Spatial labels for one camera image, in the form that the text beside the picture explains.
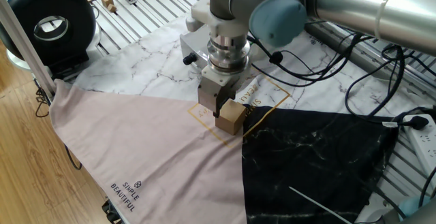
white cable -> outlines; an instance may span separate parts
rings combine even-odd
[[[330,214],[336,216],[338,219],[340,219],[341,221],[347,223],[347,224],[353,224],[349,221],[347,221],[346,219],[344,219],[343,217],[341,217],[340,215],[336,214],[335,212],[333,212],[331,209],[323,206],[322,204],[318,203],[317,201],[311,199],[310,197],[307,197],[306,195],[302,194],[301,192],[297,191],[297,189],[293,188],[293,187],[289,187],[291,190],[293,190],[294,192],[298,193],[299,195],[303,196],[305,199],[309,200],[310,202],[318,205],[319,207],[323,208],[324,210],[328,211]]]

white marble fabric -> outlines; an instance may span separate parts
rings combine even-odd
[[[187,32],[185,18],[180,17],[117,54],[96,61],[77,77],[75,85],[88,91],[196,101],[200,70],[183,64],[180,47],[179,35]],[[284,49],[299,56],[313,68],[313,71],[325,67],[335,54],[329,47],[305,32]],[[309,70],[291,54],[284,52],[283,55],[282,65],[297,73],[309,73]],[[304,80],[291,77],[270,64],[265,55],[256,56],[263,58],[255,60],[255,64],[268,73],[293,84],[305,83]],[[347,113],[344,106],[345,92],[354,80],[365,74],[349,62],[334,77],[305,88],[294,88],[274,81],[290,94],[279,108]],[[255,93],[252,92],[253,85],[258,87]],[[251,78],[243,87],[238,92],[236,100],[253,106],[275,106],[286,96],[284,91],[269,83],[264,75],[254,69]],[[368,114],[384,99],[387,90],[386,83],[370,77],[354,87],[349,102],[357,113]],[[401,88],[401,92],[397,92],[377,115],[396,116],[425,104],[417,95]]]

pink cloth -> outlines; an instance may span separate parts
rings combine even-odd
[[[130,223],[247,222],[242,132],[226,146],[195,102],[56,83],[54,130]]]

gold rectangle outline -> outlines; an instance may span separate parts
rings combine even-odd
[[[243,138],[250,133],[254,128],[256,128],[265,118],[266,116],[268,116],[268,114],[270,114],[274,109],[276,109],[278,106],[280,106],[280,104],[282,104],[288,97],[291,96],[291,94],[289,94],[286,90],[284,90],[283,88],[281,88],[278,84],[275,84],[274,82],[272,82],[266,75],[263,74],[263,76],[265,77],[265,79],[267,79],[267,81],[269,81],[271,84],[275,85],[277,88],[281,89],[283,92],[285,92],[287,95],[285,98],[283,98],[279,103],[277,103],[273,108],[271,108],[269,111],[267,111],[267,113],[265,113],[265,115],[254,125],[252,126],[247,132],[245,132],[245,134],[243,134]],[[192,108],[188,109],[188,113],[193,116],[198,122],[200,122],[200,124],[202,124],[206,129],[208,129],[218,140],[220,140],[221,142],[223,142],[223,144],[225,146],[227,146],[228,148],[232,148],[234,146],[236,146],[238,143],[234,143],[233,145],[229,145],[228,142],[226,140],[223,140],[222,138],[219,137],[219,135],[217,135],[211,128],[209,128],[209,126],[207,126],[203,121],[201,121],[196,115],[194,115],[191,111],[197,106],[199,105],[199,103],[197,103],[196,105],[194,105]]]

blue joint cap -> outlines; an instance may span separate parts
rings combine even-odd
[[[289,44],[305,28],[306,8],[299,0],[265,0],[251,13],[251,32],[274,47]]]

